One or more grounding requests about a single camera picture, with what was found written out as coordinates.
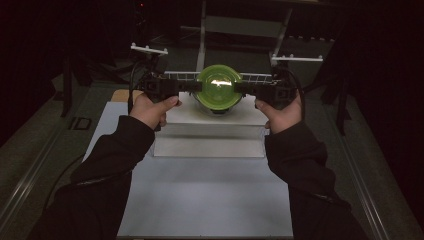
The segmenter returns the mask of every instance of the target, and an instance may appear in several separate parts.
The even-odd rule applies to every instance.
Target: dark background
[[[211,10],[225,16],[243,13],[275,20],[280,11],[278,1],[215,2]],[[323,3],[341,5],[342,11],[295,6],[287,35],[303,36],[304,41],[310,37],[337,39],[316,81],[333,75],[349,78],[349,92],[357,99],[424,228],[423,1]],[[145,44],[158,31],[177,41],[180,25],[199,26],[201,1],[24,0],[1,4],[2,145],[55,94],[50,80],[61,73],[66,56],[73,69],[80,69],[76,71],[79,82],[89,84],[78,54],[114,65],[114,58],[129,57],[129,43]],[[337,82],[328,85],[337,86]]]

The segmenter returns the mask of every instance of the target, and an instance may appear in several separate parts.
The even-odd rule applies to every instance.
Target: gray floor
[[[307,49],[325,57],[330,47],[331,43],[312,41],[305,45],[289,40],[283,51],[301,53]],[[168,70],[194,71],[197,50],[168,46]],[[207,49],[205,66],[212,64],[226,64],[239,72],[269,73],[270,70],[267,52]],[[289,66],[302,84],[307,85],[320,64],[292,63]],[[60,82],[60,76],[54,81]],[[86,151],[106,102],[120,88],[125,86],[107,83],[101,78],[90,88],[75,86],[75,102],[67,118],[60,117],[61,102],[50,100],[1,148],[0,239],[25,239],[54,181],[70,162]],[[346,137],[342,137],[334,124],[335,106],[322,105],[319,100],[322,90],[307,95],[306,122],[327,145],[328,166],[338,177],[338,193],[352,204],[354,215],[371,239],[424,239],[355,100],[348,99],[352,119],[346,120]],[[69,129],[72,117],[92,119],[91,127]],[[40,159],[44,164],[39,174],[26,174]],[[65,184],[67,177],[65,174],[58,185]],[[21,191],[15,191],[17,186],[21,186]]]

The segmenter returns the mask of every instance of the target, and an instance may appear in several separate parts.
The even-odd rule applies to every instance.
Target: light
[[[233,84],[232,84],[232,82],[221,81],[221,80],[213,80],[213,81],[211,82],[211,84],[215,84],[215,85],[217,85],[218,87],[221,87],[221,85],[227,85],[227,86],[231,86],[231,85],[233,85]]]

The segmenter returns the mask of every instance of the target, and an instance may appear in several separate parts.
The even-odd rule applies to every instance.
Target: black cable
[[[292,71],[290,71],[288,68],[284,67],[284,68],[281,68],[281,70],[289,73],[292,76],[293,80],[294,80],[294,83],[296,85],[296,88],[297,88],[297,90],[299,92],[300,102],[302,104],[301,105],[302,120],[305,120],[305,93],[303,92],[302,85],[300,84],[300,81],[297,78],[297,76]]]
[[[137,69],[138,65],[141,63],[141,61],[137,61],[134,66],[133,69],[131,70],[131,75],[130,75],[130,84],[128,86],[128,114],[130,114],[131,109],[133,108],[134,105],[134,99],[133,99],[133,91],[134,91],[134,73],[135,70]]]
[[[91,60],[89,57],[85,56],[84,54],[80,53],[77,56],[79,58],[81,58],[86,63],[86,65],[91,67],[93,70],[100,72],[101,74],[106,76],[111,81],[118,83],[118,84],[128,84],[128,81],[122,79],[121,77],[116,75],[113,71],[103,67],[100,63],[98,63],[94,60]]]
[[[59,180],[62,178],[63,174],[65,174],[65,172],[66,172],[66,171],[68,171],[68,169],[69,169],[72,165],[74,165],[76,162],[78,162],[79,160],[81,160],[81,159],[84,157],[84,155],[85,155],[85,153],[84,153],[84,154],[82,154],[81,156],[77,157],[76,159],[74,159],[71,163],[69,163],[69,165],[68,165],[68,166],[66,166],[66,168],[65,168],[65,169],[64,169],[64,170],[60,173],[59,177],[57,177],[57,179],[54,181],[54,184],[53,184],[52,188],[50,189],[49,194],[47,195],[47,199],[46,199],[46,201],[44,202],[43,212],[44,212],[44,211],[46,211],[46,209],[47,209],[47,205],[49,204],[49,201],[50,201],[50,197],[52,196],[53,191],[54,191],[54,189],[55,189],[55,187],[56,187],[57,183],[59,182]]]
[[[111,71],[112,71],[113,73],[117,73],[117,74],[120,74],[120,73],[127,73],[127,72],[128,72],[128,71],[130,71],[133,67],[134,67],[134,64],[129,65],[129,66],[125,66],[125,67],[122,67],[122,68],[113,69],[113,70],[111,70]]]
[[[196,30],[196,31],[194,31],[194,32],[192,32],[192,33],[186,34],[185,36],[180,37],[178,40],[180,41],[180,40],[187,39],[187,38],[189,38],[189,37],[191,37],[191,36],[196,35],[197,33],[200,33],[200,30]],[[163,35],[163,34],[162,34],[162,35],[160,35],[160,36],[158,36],[158,37],[154,37],[154,38],[150,39],[150,40],[149,40],[149,42],[151,42],[151,43],[155,43],[155,44],[159,44],[159,45],[170,45],[170,44],[175,43],[175,42],[174,42],[174,41],[172,41],[172,40],[165,41],[165,42],[158,41],[159,39],[161,39],[161,38],[163,38],[163,37],[165,37],[165,35]]]

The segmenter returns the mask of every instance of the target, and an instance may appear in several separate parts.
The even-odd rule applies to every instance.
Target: left hand
[[[146,94],[142,93],[136,98],[129,115],[140,120],[151,129],[155,129],[158,124],[164,127],[166,125],[166,112],[181,104],[177,96],[153,103]]]

